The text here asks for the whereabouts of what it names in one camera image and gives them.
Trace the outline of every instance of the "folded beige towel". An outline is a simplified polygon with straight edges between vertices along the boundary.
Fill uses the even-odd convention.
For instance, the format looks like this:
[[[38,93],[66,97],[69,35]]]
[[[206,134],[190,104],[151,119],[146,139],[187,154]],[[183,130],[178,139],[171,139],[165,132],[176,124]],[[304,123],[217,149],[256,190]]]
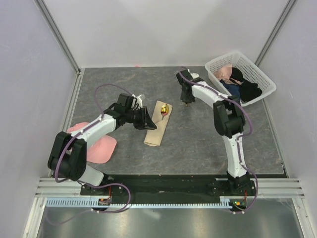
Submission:
[[[160,113],[160,109],[163,106],[163,102],[157,101],[157,104],[155,105],[152,121],[157,125],[157,129],[155,130],[148,130],[147,135],[145,137],[144,143],[150,146],[160,146],[160,143],[162,141],[165,128],[167,126],[169,116],[172,112],[172,105],[168,104],[169,112],[166,116],[164,116],[162,120],[162,115]]]

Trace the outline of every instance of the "gold spoon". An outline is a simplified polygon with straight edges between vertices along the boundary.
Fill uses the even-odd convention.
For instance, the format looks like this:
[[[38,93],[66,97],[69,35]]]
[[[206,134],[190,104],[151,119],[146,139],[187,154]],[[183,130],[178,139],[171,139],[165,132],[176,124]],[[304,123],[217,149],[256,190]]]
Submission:
[[[167,116],[169,112],[168,104],[164,103],[162,108],[160,109],[160,113],[162,115],[162,120],[164,119],[164,116]]]

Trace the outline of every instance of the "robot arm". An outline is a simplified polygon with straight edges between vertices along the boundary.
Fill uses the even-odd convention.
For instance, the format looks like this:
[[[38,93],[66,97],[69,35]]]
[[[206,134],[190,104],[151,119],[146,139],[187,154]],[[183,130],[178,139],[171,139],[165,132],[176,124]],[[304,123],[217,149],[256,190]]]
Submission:
[[[236,102],[239,100],[236,97],[228,97],[228,95],[218,93],[215,94],[211,90],[205,88],[208,86],[201,78],[193,78],[189,71],[183,70],[181,74],[188,80],[198,83],[198,85],[190,85],[186,82],[178,73],[177,79],[182,86],[181,101],[184,103],[191,103],[195,101],[195,98],[199,98],[213,108],[214,126],[217,132],[222,136],[225,144],[227,158],[228,158],[228,175],[233,180],[239,180],[238,178],[246,175],[247,171],[241,166],[239,160],[239,151],[237,148],[237,139],[243,132],[243,126],[245,125],[245,119],[242,112],[233,104],[220,98],[220,95]],[[240,144],[240,156],[242,159],[242,165],[245,165],[244,155],[242,149],[242,138],[239,138]]]
[[[104,181],[104,174],[87,165],[87,148],[104,135],[118,129],[125,123],[132,123],[136,129],[156,129],[142,97],[120,94],[118,101],[112,104],[103,115],[71,134],[60,132],[55,138],[48,167],[55,171],[66,144],[76,135],[73,143],[67,148],[59,167],[59,174],[73,181],[82,181],[94,186]]]

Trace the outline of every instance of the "gray mat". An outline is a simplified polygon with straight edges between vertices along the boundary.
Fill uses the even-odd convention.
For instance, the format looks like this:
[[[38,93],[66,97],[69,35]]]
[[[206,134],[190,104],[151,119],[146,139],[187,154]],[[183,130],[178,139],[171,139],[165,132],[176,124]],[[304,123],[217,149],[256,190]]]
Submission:
[[[193,72],[212,85],[204,67],[191,67]],[[103,83],[115,83],[135,95],[146,96],[144,105],[152,115],[157,100],[173,105],[161,146],[143,143],[146,131],[126,124],[109,135],[117,140],[112,158],[106,164],[92,164],[108,174],[224,174],[226,151],[222,138],[213,125],[212,109],[203,101],[186,107],[180,101],[181,87],[176,67],[89,68],[79,92],[72,125],[94,120],[100,112],[94,102],[94,90]],[[98,100],[107,108],[122,91],[101,88]],[[245,138],[243,149],[247,166],[257,174],[282,174],[283,167],[269,127],[262,102],[246,107],[254,133]]]

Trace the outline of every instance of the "pink cloth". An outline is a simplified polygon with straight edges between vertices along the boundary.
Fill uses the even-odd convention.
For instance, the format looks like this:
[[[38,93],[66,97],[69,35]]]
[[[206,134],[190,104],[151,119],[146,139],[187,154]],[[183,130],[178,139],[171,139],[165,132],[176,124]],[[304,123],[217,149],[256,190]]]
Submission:
[[[68,129],[67,133],[79,130],[88,124],[88,122],[78,123]],[[97,140],[95,144],[87,149],[87,161],[96,164],[103,164],[108,162],[111,158],[116,144],[116,139],[108,135],[104,135],[102,138]]]
[[[223,80],[226,84],[235,84],[230,80],[230,77],[232,75],[232,64],[227,64],[221,69],[219,69],[215,74],[215,77],[221,81]],[[241,82],[238,80],[235,80],[232,78],[233,81],[236,82],[236,84],[241,85]]]

